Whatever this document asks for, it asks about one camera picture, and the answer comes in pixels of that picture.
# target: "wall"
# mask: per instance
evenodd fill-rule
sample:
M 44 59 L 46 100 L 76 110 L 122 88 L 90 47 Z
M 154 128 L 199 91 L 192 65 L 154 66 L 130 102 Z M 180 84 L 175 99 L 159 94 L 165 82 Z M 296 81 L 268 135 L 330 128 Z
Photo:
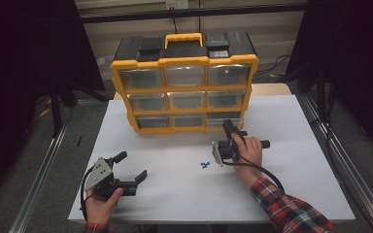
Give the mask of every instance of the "wall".
M 98 14 L 124 14 L 166 9 L 163 0 L 75 0 L 81 16 Z M 306 0 L 189 0 L 192 8 L 219 8 L 253 5 L 302 3 Z M 202 33 L 222 33 L 228 30 L 246 30 L 254 43 L 260 63 L 273 63 L 283 54 L 290 54 L 298 33 L 303 12 L 249 14 L 237 16 L 202 17 Z M 179 33 L 198 32 L 199 18 L 175 18 Z M 93 23 L 85 25 L 93 52 L 100 61 L 103 79 L 110 78 L 109 64 L 123 37 L 159 37 L 174 33 L 170 18 L 124 22 Z

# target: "gray floor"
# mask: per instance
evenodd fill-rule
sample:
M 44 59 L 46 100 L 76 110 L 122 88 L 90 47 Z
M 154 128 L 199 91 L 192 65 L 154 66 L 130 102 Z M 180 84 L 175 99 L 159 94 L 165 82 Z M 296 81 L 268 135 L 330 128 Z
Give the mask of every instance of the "gray floor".
M 260 83 L 272 83 L 274 78 L 268 76 L 258 77 Z M 290 83 L 293 93 L 296 86 Z M 88 98 L 78 93 L 79 98 Z M 306 117 L 313 120 L 306 111 L 305 104 L 300 101 L 305 110 Z M 37 106 L 37 111 L 45 107 Z M 44 184 L 43 192 L 33 212 L 26 232 L 82 232 L 84 227 L 78 223 L 67 220 L 69 212 L 78 191 L 82 174 L 85 171 L 87 161 L 95 144 L 103 116 L 107 109 L 107 103 L 98 103 L 92 106 L 76 107 L 72 121 L 68 126 L 63 142 L 56 158 L 51 166 L 48 178 Z M 373 190 L 373 139 L 364 136 L 360 131 L 360 124 L 349 110 L 336 99 L 332 111 L 332 128 L 355 166 Z M 317 126 L 312 126 L 318 141 L 325 154 L 325 139 Z M 18 156 L 17 163 L 2 177 L 0 185 L 0 232 L 8 232 L 14 222 L 14 218 L 26 197 L 27 191 L 44 160 L 47 149 L 51 143 L 52 118 L 51 111 L 46 116 L 35 116 L 23 149 Z M 373 232 L 367 224 L 358 208 L 368 216 L 362 202 L 356 195 L 354 188 L 346 181 L 346 186 L 353 192 L 358 200 L 358 206 L 350 195 L 345 195 L 355 213 L 356 220 L 335 223 L 337 232 Z M 176 226 L 169 225 L 160 228 L 162 232 L 200 232 L 207 229 L 202 226 Z M 116 225 L 117 232 L 139 232 L 137 225 Z M 228 232 L 271 232 L 268 225 L 232 225 Z

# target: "plaid sleeve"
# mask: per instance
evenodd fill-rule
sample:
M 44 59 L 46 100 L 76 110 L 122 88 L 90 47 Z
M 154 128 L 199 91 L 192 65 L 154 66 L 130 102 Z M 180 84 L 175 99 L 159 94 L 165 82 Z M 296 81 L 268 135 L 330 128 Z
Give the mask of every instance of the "plaid sleeve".
M 256 182 L 251 192 L 280 232 L 334 232 L 332 224 L 323 214 L 310 204 L 285 195 L 265 178 Z
M 109 225 L 87 223 L 85 233 L 114 233 L 114 228 Z

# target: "human hand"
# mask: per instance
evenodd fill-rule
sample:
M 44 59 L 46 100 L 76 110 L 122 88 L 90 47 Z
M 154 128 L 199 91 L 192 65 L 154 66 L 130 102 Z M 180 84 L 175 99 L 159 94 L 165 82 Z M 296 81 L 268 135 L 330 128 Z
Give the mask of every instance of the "human hand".
M 85 201 L 87 222 L 108 225 L 114 206 L 122 194 L 123 189 L 118 188 L 107 201 L 100 201 L 96 199 L 92 188 L 88 190 L 86 192 L 86 197 L 88 198 Z
M 246 143 L 244 144 L 237 134 L 233 133 L 231 136 L 237 144 L 239 153 L 241 154 L 241 158 L 234 161 L 234 163 L 248 163 L 248 161 L 250 161 L 258 166 L 262 165 L 262 144 L 258 138 L 246 137 Z M 238 174 L 238 177 L 247 187 L 251 187 L 255 182 L 262 178 L 262 173 L 252 167 L 234 166 L 234 169 Z

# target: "storage organizer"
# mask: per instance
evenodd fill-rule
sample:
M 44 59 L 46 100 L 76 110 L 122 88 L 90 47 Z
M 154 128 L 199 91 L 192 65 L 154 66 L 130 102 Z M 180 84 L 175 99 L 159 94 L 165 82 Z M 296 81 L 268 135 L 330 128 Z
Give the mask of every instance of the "storage organizer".
M 137 133 L 218 132 L 243 127 L 257 65 L 248 34 L 230 31 L 123 38 L 111 70 Z

